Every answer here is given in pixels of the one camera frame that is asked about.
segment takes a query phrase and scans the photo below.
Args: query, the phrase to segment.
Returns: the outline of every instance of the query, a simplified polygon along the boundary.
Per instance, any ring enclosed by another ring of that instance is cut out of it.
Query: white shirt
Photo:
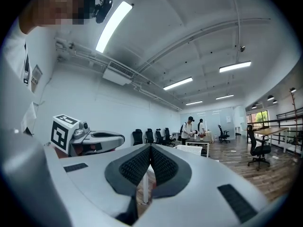
[[[200,124],[200,127],[199,127],[199,131],[198,131],[198,134],[204,134],[205,133],[205,128],[204,128],[204,124],[203,123],[198,123],[198,125]]]
[[[181,138],[187,139],[190,137],[190,133],[193,131],[193,124],[184,123],[182,127]]]
[[[26,34],[22,33],[19,27],[19,20],[17,19],[14,25],[12,26],[10,32],[6,36],[6,40],[3,43],[1,56],[4,61],[13,69],[17,74],[20,80],[24,79],[24,68],[27,58],[27,49],[25,48],[25,38]],[[24,84],[28,90],[32,90],[31,85],[32,78],[32,68],[29,65],[29,80],[28,84]],[[34,104],[31,103],[26,114],[23,117],[21,122],[21,131],[24,132],[28,127],[32,129],[36,119],[36,113],[34,109]]]

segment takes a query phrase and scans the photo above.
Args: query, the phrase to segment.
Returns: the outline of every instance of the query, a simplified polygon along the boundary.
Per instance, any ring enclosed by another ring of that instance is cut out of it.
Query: person
[[[31,91],[32,68],[27,54],[26,37],[37,26],[81,24],[93,10],[95,0],[31,0],[16,19],[3,43],[0,59],[9,66]],[[36,119],[31,103],[21,122],[21,131],[32,135]]]
[[[182,145],[185,145],[185,141],[193,135],[194,129],[193,129],[192,122],[194,122],[194,121],[195,121],[194,118],[192,116],[190,116],[188,118],[188,121],[183,124],[182,134],[181,134]]]
[[[203,119],[200,119],[200,122],[198,123],[198,134],[199,135],[205,135],[205,128],[203,124]]]

